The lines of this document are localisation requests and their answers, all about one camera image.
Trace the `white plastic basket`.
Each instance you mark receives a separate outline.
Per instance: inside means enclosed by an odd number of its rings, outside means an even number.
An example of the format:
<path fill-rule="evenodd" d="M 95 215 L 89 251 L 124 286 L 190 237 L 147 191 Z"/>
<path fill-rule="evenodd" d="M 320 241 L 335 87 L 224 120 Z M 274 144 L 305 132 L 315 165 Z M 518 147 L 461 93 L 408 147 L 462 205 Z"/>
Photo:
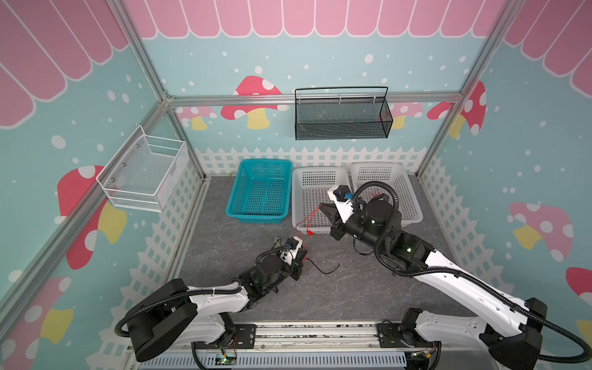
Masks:
<path fill-rule="evenodd" d="M 403 228 L 422 221 L 423 214 L 419 201 L 409 176 L 401 164 L 355 163 L 351 166 L 351 179 L 354 191 L 370 181 L 381 181 L 392 187 L 399 198 L 399 212 L 402 214 Z"/>
<path fill-rule="evenodd" d="M 348 185 L 348 172 L 340 167 L 303 167 L 292 172 L 292 225 L 302 234 L 329 234 L 331 222 L 321 212 L 311 213 L 322 203 L 331 203 L 327 191 L 335 185 Z"/>

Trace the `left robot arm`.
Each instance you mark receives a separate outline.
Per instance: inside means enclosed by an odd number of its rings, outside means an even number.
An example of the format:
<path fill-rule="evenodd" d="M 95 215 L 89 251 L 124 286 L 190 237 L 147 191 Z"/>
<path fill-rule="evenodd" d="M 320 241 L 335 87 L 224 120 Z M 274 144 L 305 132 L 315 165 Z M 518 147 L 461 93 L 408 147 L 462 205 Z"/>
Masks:
<path fill-rule="evenodd" d="M 298 280 L 306 256 L 302 239 L 290 237 L 259 254 L 254 266 L 229 285 L 195 288 L 173 279 L 131 308 L 114 333 L 131 340 L 138 362 L 154 359 L 174 345 L 225 348 L 238 332 L 231 314 L 254 308 L 287 278 Z"/>

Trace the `middle white plastic basket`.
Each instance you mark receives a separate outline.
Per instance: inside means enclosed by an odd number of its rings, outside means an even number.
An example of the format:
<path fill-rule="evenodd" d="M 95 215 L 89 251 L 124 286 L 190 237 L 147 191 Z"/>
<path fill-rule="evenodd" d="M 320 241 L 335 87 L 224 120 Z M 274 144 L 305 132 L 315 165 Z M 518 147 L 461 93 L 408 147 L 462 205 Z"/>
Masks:
<path fill-rule="evenodd" d="M 322 203 L 331 203 L 327 191 L 335 185 L 348 185 L 348 172 L 340 167 L 303 167 L 292 172 L 292 225 L 302 234 L 329 234 L 331 222 L 321 212 L 311 213 Z"/>

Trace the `right white plastic basket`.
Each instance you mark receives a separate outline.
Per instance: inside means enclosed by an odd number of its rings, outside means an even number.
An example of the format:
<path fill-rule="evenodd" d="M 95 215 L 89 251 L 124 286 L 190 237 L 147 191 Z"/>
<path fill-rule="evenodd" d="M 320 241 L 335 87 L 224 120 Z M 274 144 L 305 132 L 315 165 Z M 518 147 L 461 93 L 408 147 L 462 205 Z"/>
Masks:
<path fill-rule="evenodd" d="M 381 181 L 392 187 L 399 198 L 399 212 L 402 214 L 403 228 L 422 221 L 423 214 L 419 201 L 409 176 L 401 164 L 355 163 L 351 166 L 351 179 L 354 191 L 370 181 Z"/>

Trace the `teal plastic basket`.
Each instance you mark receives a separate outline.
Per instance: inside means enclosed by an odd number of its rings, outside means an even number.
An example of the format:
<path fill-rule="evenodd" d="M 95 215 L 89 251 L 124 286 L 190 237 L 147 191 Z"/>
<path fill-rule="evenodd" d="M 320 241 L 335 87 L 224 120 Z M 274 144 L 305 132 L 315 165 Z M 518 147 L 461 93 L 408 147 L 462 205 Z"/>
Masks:
<path fill-rule="evenodd" d="M 226 215 L 246 224 L 280 224 L 290 207 L 292 171 L 289 160 L 242 161 Z"/>

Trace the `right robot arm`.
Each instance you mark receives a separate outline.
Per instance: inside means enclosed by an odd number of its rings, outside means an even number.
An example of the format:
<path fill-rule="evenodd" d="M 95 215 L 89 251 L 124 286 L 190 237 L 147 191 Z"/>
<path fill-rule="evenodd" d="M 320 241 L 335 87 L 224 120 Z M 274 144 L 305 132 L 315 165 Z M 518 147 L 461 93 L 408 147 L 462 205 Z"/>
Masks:
<path fill-rule="evenodd" d="M 463 270 L 430 243 L 402 229 L 399 197 L 387 183 L 370 181 L 357 191 L 335 185 L 320 211 L 330 220 L 336 240 L 345 235 L 372 250 L 394 276 L 414 278 L 446 294 L 473 316 L 433 314 L 421 308 L 405 312 L 399 326 L 408 346 L 418 341 L 486 351 L 508 369 L 532 369 L 537 362 L 579 364 L 591 359 L 584 339 L 547 320 L 547 305 L 524 301 Z"/>

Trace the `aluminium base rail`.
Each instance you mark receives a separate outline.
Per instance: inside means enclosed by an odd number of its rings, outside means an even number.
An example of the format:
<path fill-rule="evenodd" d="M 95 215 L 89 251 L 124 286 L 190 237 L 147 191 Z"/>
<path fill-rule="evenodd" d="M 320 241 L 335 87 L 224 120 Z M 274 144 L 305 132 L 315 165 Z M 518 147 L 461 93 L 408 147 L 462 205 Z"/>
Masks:
<path fill-rule="evenodd" d="M 259 322 L 220 350 L 189 342 L 140 369 L 501 369 L 477 344 L 481 319 L 424 311 L 403 322 Z"/>

